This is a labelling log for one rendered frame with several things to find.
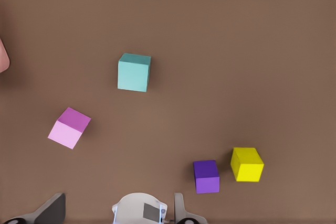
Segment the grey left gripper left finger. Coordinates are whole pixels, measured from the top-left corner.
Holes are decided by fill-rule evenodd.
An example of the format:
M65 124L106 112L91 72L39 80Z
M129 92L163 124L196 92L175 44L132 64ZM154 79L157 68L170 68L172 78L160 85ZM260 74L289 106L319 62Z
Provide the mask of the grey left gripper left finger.
M36 211L8 219L2 224L63 224L66 216L66 195L56 193Z

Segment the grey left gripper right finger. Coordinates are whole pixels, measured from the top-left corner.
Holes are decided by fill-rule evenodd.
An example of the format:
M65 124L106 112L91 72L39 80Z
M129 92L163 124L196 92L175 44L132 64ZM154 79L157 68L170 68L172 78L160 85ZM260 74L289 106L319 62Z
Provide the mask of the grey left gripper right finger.
M204 217L185 210L182 193L174 193L174 221L175 224L208 224Z

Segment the purple cube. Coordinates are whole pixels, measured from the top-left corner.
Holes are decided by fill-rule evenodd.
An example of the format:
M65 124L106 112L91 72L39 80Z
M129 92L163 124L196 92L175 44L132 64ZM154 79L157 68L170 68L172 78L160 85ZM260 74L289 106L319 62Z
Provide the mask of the purple cube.
M193 169L197 194L220 191L220 177L215 160L194 161Z

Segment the white rounded robot part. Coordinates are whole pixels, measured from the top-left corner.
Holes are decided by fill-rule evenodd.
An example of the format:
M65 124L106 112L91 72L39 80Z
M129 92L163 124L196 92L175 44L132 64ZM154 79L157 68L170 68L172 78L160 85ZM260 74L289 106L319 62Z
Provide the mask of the white rounded robot part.
M146 193L130 193L112 206L113 224L163 224L167 204Z

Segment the yellow cube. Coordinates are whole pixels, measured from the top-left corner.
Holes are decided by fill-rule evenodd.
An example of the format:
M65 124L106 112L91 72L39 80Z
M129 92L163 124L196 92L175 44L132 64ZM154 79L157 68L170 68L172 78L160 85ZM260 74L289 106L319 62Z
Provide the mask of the yellow cube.
M237 182L259 182L264 167L253 147L234 147L230 165Z

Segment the pink cube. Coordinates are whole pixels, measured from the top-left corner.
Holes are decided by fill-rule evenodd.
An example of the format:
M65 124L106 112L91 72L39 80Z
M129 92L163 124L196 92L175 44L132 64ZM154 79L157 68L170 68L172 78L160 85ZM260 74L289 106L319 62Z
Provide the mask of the pink cube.
M56 120L48 138L73 149L90 121L90 117L68 107Z

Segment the teal cube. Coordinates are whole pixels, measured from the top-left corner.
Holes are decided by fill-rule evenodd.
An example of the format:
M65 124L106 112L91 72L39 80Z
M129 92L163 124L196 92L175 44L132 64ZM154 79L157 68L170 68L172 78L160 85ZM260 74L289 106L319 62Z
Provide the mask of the teal cube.
M151 57L124 53L118 62L118 89L146 92Z

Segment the pale pink rounded object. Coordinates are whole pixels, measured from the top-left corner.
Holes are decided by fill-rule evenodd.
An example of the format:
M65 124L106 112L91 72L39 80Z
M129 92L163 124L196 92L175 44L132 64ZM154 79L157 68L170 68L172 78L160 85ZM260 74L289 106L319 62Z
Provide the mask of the pale pink rounded object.
M6 71L10 67L10 58L7 50L4 46L2 39L0 38L0 73Z

